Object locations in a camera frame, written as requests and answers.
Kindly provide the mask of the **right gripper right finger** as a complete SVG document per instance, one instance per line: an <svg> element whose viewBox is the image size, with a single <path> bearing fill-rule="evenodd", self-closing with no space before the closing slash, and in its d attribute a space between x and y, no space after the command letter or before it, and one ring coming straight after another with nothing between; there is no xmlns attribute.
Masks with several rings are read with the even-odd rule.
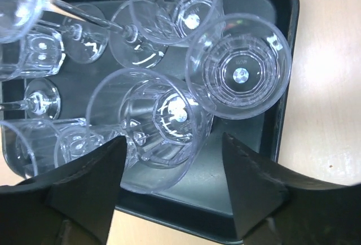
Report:
<svg viewBox="0 0 361 245"><path fill-rule="evenodd" d="M290 170L230 134L222 158L236 235L245 244L359 244L360 185Z"/></svg>

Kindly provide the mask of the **etched stemmed glass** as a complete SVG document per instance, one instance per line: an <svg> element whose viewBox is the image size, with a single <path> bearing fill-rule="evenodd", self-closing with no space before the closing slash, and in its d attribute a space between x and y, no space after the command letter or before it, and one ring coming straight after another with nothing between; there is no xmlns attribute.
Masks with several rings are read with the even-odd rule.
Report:
<svg viewBox="0 0 361 245"><path fill-rule="evenodd" d="M66 17L62 24L48 20L39 20L38 24L58 31L61 34L66 55L79 64L95 62L108 45L106 29L70 16Z"/></svg>

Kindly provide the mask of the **wide clear cup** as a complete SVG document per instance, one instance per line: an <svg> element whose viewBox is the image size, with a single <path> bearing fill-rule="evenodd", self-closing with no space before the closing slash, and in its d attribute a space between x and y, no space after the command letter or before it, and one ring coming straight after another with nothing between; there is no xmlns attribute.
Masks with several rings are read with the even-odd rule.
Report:
<svg viewBox="0 0 361 245"><path fill-rule="evenodd" d="M184 81L145 68L123 68L105 77L90 97L85 118L88 132L126 138L120 185L138 194L155 194L178 183L213 124L213 115Z"/></svg>

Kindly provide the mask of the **small shot glass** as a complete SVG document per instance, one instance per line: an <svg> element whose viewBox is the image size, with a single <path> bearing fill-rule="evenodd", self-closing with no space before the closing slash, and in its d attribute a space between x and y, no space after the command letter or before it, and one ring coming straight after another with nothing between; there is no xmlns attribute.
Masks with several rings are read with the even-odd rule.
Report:
<svg viewBox="0 0 361 245"><path fill-rule="evenodd" d="M54 166L76 160L119 135L124 131L118 125L71 126L60 133L55 143Z"/></svg>

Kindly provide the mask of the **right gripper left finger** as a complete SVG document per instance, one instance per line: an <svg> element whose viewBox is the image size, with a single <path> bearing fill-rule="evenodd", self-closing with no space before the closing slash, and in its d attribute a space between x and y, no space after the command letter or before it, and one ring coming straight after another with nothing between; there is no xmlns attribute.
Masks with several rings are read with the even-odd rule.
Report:
<svg viewBox="0 0 361 245"><path fill-rule="evenodd" d="M118 136L45 174L1 186L1 244L106 244L126 152Z"/></svg>

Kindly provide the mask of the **faceted tumbler glass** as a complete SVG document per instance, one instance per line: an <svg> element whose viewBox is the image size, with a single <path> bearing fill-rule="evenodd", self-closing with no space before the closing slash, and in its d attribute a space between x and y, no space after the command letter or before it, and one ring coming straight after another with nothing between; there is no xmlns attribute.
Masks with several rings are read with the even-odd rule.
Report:
<svg viewBox="0 0 361 245"><path fill-rule="evenodd" d="M65 57L61 34L37 25L23 38L1 44L1 81L55 75Z"/></svg>

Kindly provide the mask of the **large faceted tumbler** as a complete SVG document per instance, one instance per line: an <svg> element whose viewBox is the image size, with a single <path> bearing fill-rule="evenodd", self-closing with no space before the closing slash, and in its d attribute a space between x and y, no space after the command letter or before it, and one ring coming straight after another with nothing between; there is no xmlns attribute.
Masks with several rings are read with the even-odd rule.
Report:
<svg viewBox="0 0 361 245"><path fill-rule="evenodd" d="M19 176L31 178L55 168L54 149L62 131L84 126L84 118L2 120L3 156Z"/></svg>

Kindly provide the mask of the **clear wine glass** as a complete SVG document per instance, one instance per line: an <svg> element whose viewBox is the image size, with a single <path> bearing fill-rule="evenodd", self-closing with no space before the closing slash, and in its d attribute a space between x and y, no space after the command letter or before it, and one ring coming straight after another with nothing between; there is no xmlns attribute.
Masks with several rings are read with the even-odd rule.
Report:
<svg viewBox="0 0 361 245"><path fill-rule="evenodd" d="M38 22L50 0L1 0L1 81L29 79L20 101L2 111L23 110L30 118L57 119L61 98L47 79L57 74L65 52L61 34Z"/></svg>

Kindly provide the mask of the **tall champagne flute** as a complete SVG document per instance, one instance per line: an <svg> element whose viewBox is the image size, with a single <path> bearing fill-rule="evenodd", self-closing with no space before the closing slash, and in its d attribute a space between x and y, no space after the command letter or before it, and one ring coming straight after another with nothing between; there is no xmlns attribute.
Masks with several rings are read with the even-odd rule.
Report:
<svg viewBox="0 0 361 245"><path fill-rule="evenodd" d="M130 15L130 9L143 4L144 0L123 2L112 20L105 19L104 14L89 3L74 6L62 0L50 0L50 2L69 13L69 18L87 22L104 30L105 43L110 46L113 57L123 67L152 68L162 60L168 49L166 45L147 39L135 24L120 24L123 16Z"/></svg>

